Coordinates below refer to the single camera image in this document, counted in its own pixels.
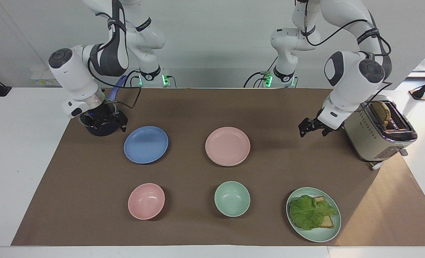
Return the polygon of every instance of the toaster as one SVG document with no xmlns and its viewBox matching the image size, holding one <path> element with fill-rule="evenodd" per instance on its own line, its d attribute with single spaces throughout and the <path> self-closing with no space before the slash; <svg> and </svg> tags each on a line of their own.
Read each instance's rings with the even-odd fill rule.
<svg viewBox="0 0 425 258">
<path fill-rule="evenodd" d="M 344 124 L 355 150 L 361 159 L 372 164 L 379 164 L 398 153 L 407 156 L 405 148 L 417 140 L 417 133 L 394 102 L 384 95 L 378 95 L 375 100 L 382 101 L 389 108 L 391 120 L 386 127 L 383 126 L 375 111 L 362 103 Z"/>
</svg>

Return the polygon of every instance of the bread slice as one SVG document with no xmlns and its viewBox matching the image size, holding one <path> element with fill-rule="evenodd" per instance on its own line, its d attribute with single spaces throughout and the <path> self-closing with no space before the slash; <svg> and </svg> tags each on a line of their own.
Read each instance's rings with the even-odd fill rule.
<svg viewBox="0 0 425 258">
<path fill-rule="evenodd" d="M 381 101 L 373 101 L 371 107 L 378 116 L 380 123 L 383 124 L 384 127 L 388 126 L 391 120 L 391 110 L 389 110 L 388 106 Z"/>
<path fill-rule="evenodd" d="M 319 225 L 319 227 L 324 229 L 334 228 L 334 224 L 332 223 L 330 216 L 324 216 L 324 220 L 322 221 L 321 225 Z"/>
<path fill-rule="evenodd" d="M 325 201 L 325 200 L 326 200 L 326 198 L 324 196 L 314 197 L 315 202 L 320 202 L 320 201 Z"/>
<path fill-rule="evenodd" d="M 314 197 L 315 202 L 325 201 L 325 200 L 326 200 L 326 198 L 324 196 Z M 319 227 L 324 228 L 324 229 L 334 228 L 334 224 L 332 223 L 332 219 L 330 218 L 330 216 L 324 216 L 324 220 L 322 221 L 322 223 Z"/>
</svg>

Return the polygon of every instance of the pink bowl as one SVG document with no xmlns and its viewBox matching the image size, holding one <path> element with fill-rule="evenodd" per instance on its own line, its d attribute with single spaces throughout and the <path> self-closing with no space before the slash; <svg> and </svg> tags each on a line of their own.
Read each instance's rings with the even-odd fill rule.
<svg viewBox="0 0 425 258">
<path fill-rule="evenodd" d="M 206 140 L 206 153 L 215 163 L 231 167 L 242 163 L 250 152 L 247 135 L 234 127 L 222 127 Z"/>
<path fill-rule="evenodd" d="M 154 183 L 137 186 L 128 199 L 128 209 L 137 219 L 152 219 L 160 213 L 165 205 L 165 193 Z"/>
</svg>

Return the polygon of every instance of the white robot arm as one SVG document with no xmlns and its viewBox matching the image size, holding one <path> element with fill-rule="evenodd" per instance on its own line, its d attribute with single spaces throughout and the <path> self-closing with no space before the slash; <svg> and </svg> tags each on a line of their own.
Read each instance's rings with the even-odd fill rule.
<svg viewBox="0 0 425 258">
<path fill-rule="evenodd" d="M 92 134 L 105 136 L 118 127 L 125 131 L 127 118 L 114 105 L 105 102 L 104 94 L 93 77 L 111 84 L 100 80 L 94 73 L 114 77 L 123 75 L 129 66 L 128 43 L 139 61 L 139 72 L 144 77 L 142 80 L 162 85 L 164 80 L 153 49 L 162 48 L 165 37 L 150 25 L 151 19 L 141 10 L 140 1 L 83 2 L 96 16 L 107 18 L 109 41 L 59 49 L 51 54 L 48 63 L 55 78 L 72 98 L 63 105 L 65 113 L 70 118 L 79 116 L 81 123 Z"/>
<path fill-rule="evenodd" d="M 155 49 L 165 46 L 165 36 L 141 8 L 140 0 L 121 0 L 127 14 L 128 48 L 136 55 L 142 85 L 163 85 L 163 74 Z"/>
<path fill-rule="evenodd" d="M 360 0 L 296 0 L 293 22 L 297 29 L 279 29 L 271 37 L 279 57 L 273 69 L 274 82 L 293 80 L 298 59 L 292 51 L 309 51 L 322 44 L 315 25 L 319 13 L 328 23 L 351 32 L 360 51 L 339 51 L 329 58 L 324 72 L 334 90 L 317 118 L 306 118 L 299 125 L 301 137 L 317 129 L 324 129 L 324 136 L 337 130 L 392 70 L 389 53 L 383 47 L 386 42 Z"/>
</svg>

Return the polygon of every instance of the lettuce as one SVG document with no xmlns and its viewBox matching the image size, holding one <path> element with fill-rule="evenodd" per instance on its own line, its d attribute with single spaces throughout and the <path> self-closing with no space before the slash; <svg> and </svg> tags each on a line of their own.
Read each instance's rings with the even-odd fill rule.
<svg viewBox="0 0 425 258">
<path fill-rule="evenodd" d="M 337 214 L 326 201 L 316 202 L 308 195 L 291 201 L 291 217 L 294 224 L 304 230 L 318 228 L 324 216 Z"/>
</svg>

